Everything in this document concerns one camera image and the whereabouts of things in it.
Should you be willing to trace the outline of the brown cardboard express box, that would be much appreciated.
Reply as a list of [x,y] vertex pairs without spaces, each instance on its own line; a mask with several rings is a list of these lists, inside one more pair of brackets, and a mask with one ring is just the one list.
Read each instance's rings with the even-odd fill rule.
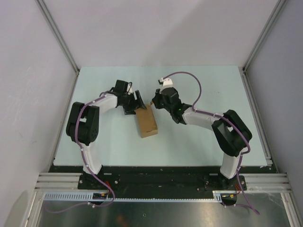
[[150,104],[146,104],[146,109],[139,108],[136,112],[141,138],[147,138],[158,134],[158,126]]

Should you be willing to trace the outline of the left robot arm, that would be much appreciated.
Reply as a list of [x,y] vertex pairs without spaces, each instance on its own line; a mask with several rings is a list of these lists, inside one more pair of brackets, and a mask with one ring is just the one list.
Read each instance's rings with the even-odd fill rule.
[[101,114],[121,106],[125,115],[135,115],[137,109],[146,110],[139,90],[132,91],[132,82],[117,80],[114,87],[100,93],[88,102],[74,102],[66,126],[66,134],[80,147],[83,170],[90,174],[88,183],[94,189],[101,188],[105,178],[99,172],[102,168],[97,149],[94,146],[99,132]]

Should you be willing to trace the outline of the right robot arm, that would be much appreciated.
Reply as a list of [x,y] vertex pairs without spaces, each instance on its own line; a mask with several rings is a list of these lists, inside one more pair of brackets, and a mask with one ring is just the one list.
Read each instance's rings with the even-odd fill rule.
[[157,109],[165,109],[175,123],[195,125],[211,130],[223,151],[223,163],[218,175],[218,184],[229,190],[239,180],[243,155],[250,153],[249,141],[252,133],[234,110],[223,114],[194,109],[192,105],[181,102],[177,90],[168,87],[156,89],[152,99]]

